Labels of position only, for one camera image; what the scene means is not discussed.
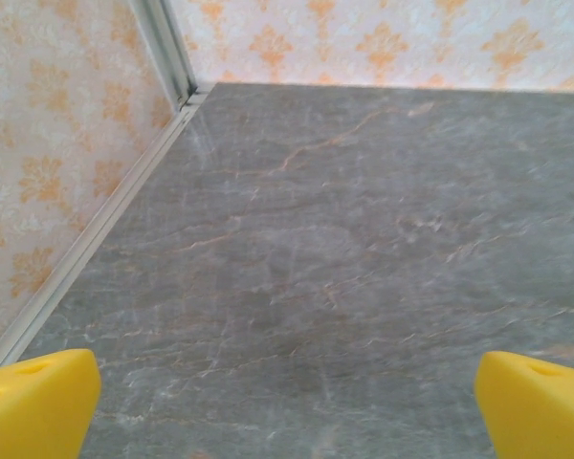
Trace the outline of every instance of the floral wallpaper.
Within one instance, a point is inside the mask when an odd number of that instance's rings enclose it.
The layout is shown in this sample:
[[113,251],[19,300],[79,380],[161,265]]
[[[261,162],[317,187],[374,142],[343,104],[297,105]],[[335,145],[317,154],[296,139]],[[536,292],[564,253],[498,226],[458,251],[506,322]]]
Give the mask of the floral wallpaper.
[[574,91],[574,0],[172,0],[200,80]]
[[172,118],[127,0],[0,0],[0,336]]

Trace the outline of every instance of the yellow plastic object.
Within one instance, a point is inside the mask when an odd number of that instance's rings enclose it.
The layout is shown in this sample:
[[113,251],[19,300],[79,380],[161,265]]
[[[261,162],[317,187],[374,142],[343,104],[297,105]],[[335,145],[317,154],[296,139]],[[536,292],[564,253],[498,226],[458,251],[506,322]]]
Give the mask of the yellow plastic object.
[[85,349],[0,368],[0,459],[78,457],[99,392]]
[[497,459],[574,459],[573,368],[490,352],[475,395]]

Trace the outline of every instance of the gray marble floor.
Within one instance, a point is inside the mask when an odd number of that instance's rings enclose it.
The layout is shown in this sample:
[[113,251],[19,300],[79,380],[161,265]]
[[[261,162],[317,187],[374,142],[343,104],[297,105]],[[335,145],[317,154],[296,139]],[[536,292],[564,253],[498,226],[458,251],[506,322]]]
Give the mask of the gray marble floor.
[[503,349],[574,366],[574,96],[219,85],[30,346],[86,458],[491,458]]

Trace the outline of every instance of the patterned wall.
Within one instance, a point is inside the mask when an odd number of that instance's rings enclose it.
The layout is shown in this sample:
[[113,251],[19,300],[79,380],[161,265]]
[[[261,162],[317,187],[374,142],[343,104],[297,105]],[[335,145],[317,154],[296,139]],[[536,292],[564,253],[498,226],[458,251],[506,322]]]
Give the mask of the patterned wall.
[[0,335],[171,117],[127,0],[0,0]]
[[172,0],[201,80],[574,91],[574,0]]

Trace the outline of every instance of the floor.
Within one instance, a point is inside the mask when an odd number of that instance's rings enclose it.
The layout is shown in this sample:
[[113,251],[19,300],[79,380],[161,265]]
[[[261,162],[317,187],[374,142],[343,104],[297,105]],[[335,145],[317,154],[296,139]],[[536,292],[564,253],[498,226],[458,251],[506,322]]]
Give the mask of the floor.
[[482,354],[574,366],[574,96],[219,85],[25,357],[83,458],[493,457]]

